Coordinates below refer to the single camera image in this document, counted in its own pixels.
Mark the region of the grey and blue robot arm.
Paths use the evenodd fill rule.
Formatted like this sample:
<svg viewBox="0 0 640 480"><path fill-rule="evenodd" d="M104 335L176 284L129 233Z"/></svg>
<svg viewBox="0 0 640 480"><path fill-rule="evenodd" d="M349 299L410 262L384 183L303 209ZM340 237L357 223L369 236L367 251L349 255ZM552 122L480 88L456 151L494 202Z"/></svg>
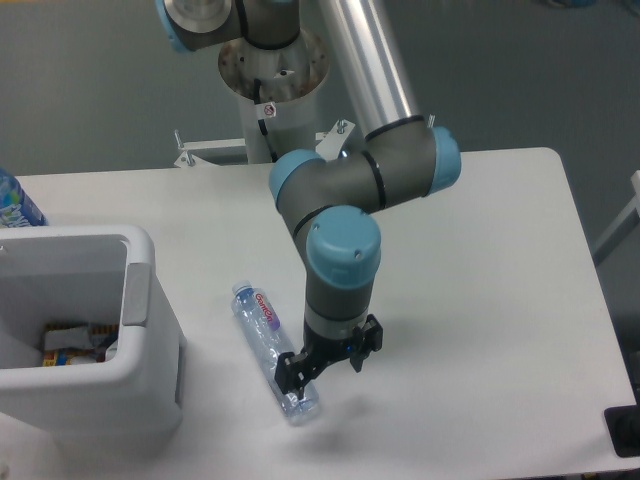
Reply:
<svg viewBox="0 0 640 480"><path fill-rule="evenodd" d="M303 347L278 357L279 390L302 395L327 367L355 370L380 350L369 303L381 260L378 211L452 186L461 154L451 133L419 112L380 1L323 1L365 147L326 160L314 134L284 108L306 100L329 61L302 28L296 1L160 1L176 50L219 46L227 87L249 104L249 151L272 166L269 188L306 270Z"/></svg>

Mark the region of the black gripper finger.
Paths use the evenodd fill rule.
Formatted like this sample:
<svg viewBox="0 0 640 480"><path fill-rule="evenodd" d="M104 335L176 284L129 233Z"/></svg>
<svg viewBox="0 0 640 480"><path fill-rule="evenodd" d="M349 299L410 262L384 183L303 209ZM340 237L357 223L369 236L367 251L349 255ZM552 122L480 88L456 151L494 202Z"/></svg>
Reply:
<svg viewBox="0 0 640 480"><path fill-rule="evenodd" d="M362 371L364 361L372 352L382 348L383 335L383 327L373 314L368 314L363 325L353 329L349 362L356 373Z"/></svg>
<svg viewBox="0 0 640 480"><path fill-rule="evenodd" d="M320 374L306 351L284 352L278 357L275 382L283 394L295 394L298 400L305 396L305 388Z"/></svg>

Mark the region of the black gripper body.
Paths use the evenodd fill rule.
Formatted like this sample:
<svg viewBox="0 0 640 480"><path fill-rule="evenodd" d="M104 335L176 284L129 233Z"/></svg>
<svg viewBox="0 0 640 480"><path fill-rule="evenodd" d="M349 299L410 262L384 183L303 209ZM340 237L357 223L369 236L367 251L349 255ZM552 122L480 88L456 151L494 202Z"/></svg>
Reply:
<svg viewBox="0 0 640 480"><path fill-rule="evenodd" d="M357 373L361 371L359 327L355 327L346 339L334 340L321 336L305 324L303 340L303 373L322 373L329 366L345 360L351 363Z"/></svg>

